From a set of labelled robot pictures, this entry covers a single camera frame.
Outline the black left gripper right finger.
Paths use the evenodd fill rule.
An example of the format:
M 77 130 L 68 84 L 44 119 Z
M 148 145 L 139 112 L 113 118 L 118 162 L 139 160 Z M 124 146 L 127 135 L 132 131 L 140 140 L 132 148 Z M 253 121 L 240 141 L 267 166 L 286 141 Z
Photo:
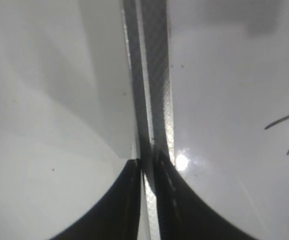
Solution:
M 252 239 L 200 199 L 161 151 L 154 157 L 153 175 L 161 239 Z

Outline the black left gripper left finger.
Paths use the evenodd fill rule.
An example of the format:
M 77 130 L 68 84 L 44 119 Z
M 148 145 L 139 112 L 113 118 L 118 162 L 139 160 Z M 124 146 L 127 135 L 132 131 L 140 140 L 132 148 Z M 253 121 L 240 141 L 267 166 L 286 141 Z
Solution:
M 136 240 L 141 214 L 141 162 L 130 159 L 104 196 L 53 240 Z

